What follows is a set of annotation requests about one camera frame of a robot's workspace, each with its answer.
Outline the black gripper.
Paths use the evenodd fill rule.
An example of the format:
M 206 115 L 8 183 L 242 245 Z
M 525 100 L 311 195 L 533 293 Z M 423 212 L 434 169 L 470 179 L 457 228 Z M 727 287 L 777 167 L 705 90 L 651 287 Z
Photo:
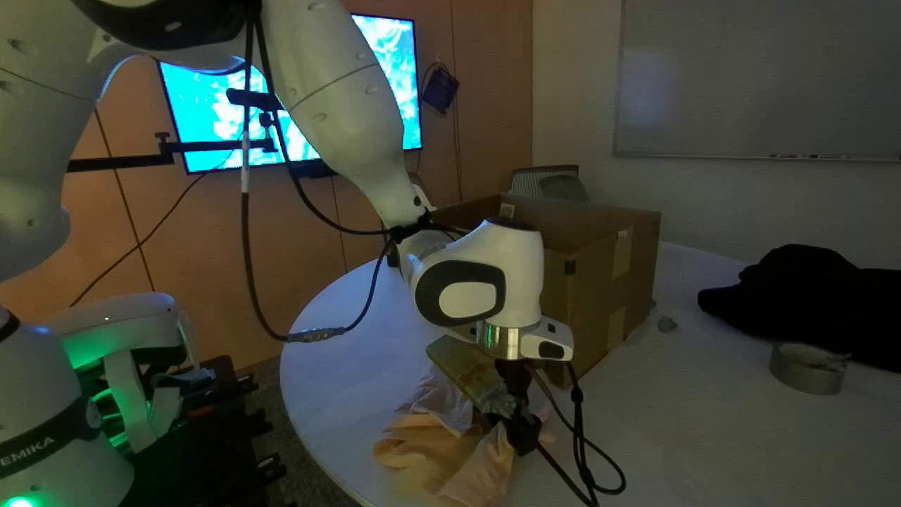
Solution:
M 515 404 L 513 414 L 503 421 L 506 439 L 515 450 L 534 450 L 541 421 L 529 411 L 533 373 L 525 362 L 499 362 L 496 373 L 502 376 L 503 388 Z

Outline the white robot base green light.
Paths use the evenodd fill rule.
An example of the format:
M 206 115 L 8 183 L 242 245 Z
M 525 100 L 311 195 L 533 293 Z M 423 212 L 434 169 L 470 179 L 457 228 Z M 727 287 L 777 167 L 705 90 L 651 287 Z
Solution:
M 111 422 L 118 450 L 142 455 L 181 418 L 181 386 L 163 376 L 194 364 L 192 331 L 168 293 L 132 293 L 66 311 L 51 322 L 73 373 Z

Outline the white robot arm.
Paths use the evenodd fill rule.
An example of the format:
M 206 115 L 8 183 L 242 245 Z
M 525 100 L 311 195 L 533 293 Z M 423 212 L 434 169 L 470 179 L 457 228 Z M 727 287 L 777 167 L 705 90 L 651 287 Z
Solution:
M 482 219 L 457 242 L 430 242 L 439 228 L 402 162 L 396 100 L 341 0 L 4 0 L 0 36 L 4 283 L 66 245 L 70 152 L 128 59 L 208 73 L 257 66 L 273 107 L 372 202 L 425 322 L 470 324 L 470 352 L 503 364 L 571 362 L 570 331 L 541 315 L 534 228 Z M 101 436 L 63 342 L 4 307 L 0 369 L 4 507 L 122 507 L 135 467 Z

